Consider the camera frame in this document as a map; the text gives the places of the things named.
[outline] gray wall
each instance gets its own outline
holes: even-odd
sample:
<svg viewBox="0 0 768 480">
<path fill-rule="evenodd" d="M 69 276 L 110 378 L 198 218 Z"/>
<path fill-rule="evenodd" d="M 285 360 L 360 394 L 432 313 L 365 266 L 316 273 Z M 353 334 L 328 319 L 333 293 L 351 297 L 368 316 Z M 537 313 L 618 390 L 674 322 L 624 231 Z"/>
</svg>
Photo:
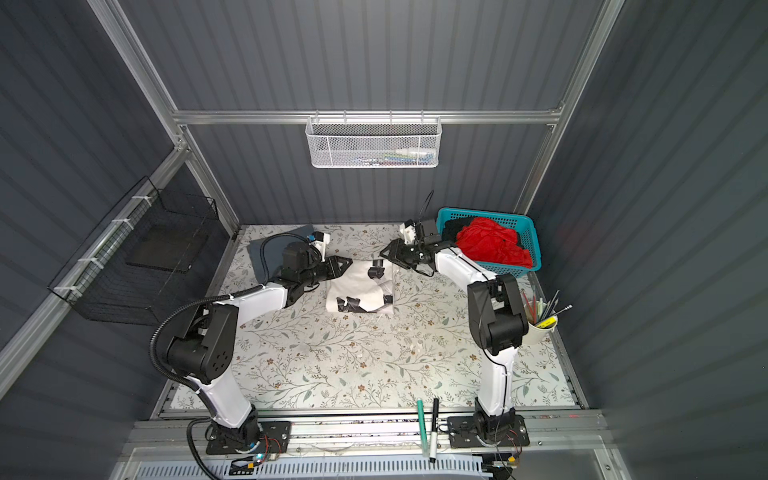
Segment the gray wall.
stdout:
<svg viewBox="0 0 768 480">
<path fill-rule="evenodd" d="M 402 222 L 431 189 L 440 207 L 511 211 L 544 125 L 446 125 L 436 168 L 328 169 L 310 164 L 304 127 L 190 126 L 240 222 Z"/>
<path fill-rule="evenodd" d="M 0 346 L 171 147 L 85 1 L 0 2 Z M 186 168 L 169 188 L 200 193 Z M 201 254 L 211 275 L 226 242 Z M 0 399 L 0 477 L 106 478 L 164 383 L 150 334 L 67 315 Z"/>
<path fill-rule="evenodd" d="M 599 0 L 121 4 L 186 110 L 557 107 Z"/>
<path fill-rule="evenodd" d="M 768 470 L 766 25 L 768 2 L 628 2 L 531 212 L 635 478 Z"/>
<path fill-rule="evenodd" d="M 0 2 L 0 346 L 172 147 L 85 2 Z"/>
<path fill-rule="evenodd" d="M 555 108 L 600 0 L 122 2 L 180 109 Z M 446 126 L 439 166 L 317 170 L 303 127 L 193 126 L 242 223 L 511 211 L 545 126 Z"/>
</svg>

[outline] black marker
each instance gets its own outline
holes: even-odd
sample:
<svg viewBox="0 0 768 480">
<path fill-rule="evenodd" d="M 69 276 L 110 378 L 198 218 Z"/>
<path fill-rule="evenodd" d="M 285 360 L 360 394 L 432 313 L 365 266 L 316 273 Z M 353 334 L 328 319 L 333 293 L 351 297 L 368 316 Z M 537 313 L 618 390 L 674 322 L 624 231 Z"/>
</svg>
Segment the black marker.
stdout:
<svg viewBox="0 0 768 480">
<path fill-rule="evenodd" d="M 432 438 L 429 442 L 429 463 L 437 462 L 437 415 L 439 400 L 435 397 L 432 402 Z"/>
</svg>

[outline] dark blue folded cloth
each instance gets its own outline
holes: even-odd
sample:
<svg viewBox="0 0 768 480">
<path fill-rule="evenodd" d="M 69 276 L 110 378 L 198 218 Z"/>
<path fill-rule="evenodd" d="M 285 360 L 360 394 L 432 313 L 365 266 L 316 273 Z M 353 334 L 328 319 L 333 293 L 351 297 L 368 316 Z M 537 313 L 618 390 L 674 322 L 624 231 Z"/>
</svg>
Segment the dark blue folded cloth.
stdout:
<svg viewBox="0 0 768 480">
<path fill-rule="evenodd" d="M 300 237 L 308 237 L 315 231 L 315 227 L 312 225 L 304 225 L 295 230 L 291 230 L 286 233 L 295 233 Z M 260 238 L 248 243 L 248 254 L 250 255 L 250 262 L 253 264 L 253 272 L 256 274 L 256 280 L 263 282 L 266 279 L 266 273 L 261 266 L 260 249 L 261 244 L 266 238 Z M 283 266 L 283 250 L 289 243 L 298 242 L 299 239 L 295 237 L 277 237 L 270 240 L 270 242 L 264 247 L 264 258 L 266 259 L 266 267 L 271 270 L 272 273 L 276 272 L 278 268 Z"/>
</svg>

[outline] green marker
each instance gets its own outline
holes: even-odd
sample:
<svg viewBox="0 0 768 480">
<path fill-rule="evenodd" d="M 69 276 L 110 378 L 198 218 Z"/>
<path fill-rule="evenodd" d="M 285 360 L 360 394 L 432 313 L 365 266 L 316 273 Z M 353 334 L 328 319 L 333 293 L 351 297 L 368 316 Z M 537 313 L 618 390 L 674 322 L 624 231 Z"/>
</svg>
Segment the green marker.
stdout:
<svg viewBox="0 0 768 480">
<path fill-rule="evenodd" d="M 422 434 L 422 454 L 429 457 L 429 443 L 427 442 L 427 427 L 424 423 L 424 402 L 421 399 L 416 400 L 416 406 L 419 407 L 419 432 Z"/>
</svg>

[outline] floral tablecloth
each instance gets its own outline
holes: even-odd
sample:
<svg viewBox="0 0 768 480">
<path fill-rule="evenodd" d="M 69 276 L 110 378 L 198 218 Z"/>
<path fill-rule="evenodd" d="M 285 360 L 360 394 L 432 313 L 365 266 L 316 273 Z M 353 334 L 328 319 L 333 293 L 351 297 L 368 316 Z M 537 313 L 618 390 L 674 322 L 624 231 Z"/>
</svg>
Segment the floral tablecloth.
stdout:
<svg viewBox="0 0 768 480">
<path fill-rule="evenodd" d="M 221 293 L 255 285 L 247 252 L 251 240 L 292 230 L 248 226 Z M 394 224 L 316 225 L 330 233 L 329 255 L 370 259 L 398 235 Z M 466 295 L 442 275 L 396 273 L 395 313 L 329 313 L 327 283 L 293 306 L 240 327 L 232 369 L 258 409 L 361 409 L 413 406 L 438 396 L 444 406 L 472 406 L 482 352 L 472 341 Z M 526 278 L 519 286 L 532 294 Z M 513 372 L 517 406 L 574 405 L 549 339 L 522 346 Z M 201 409 L 186 388 L 172 409 Z"/>
</svg>

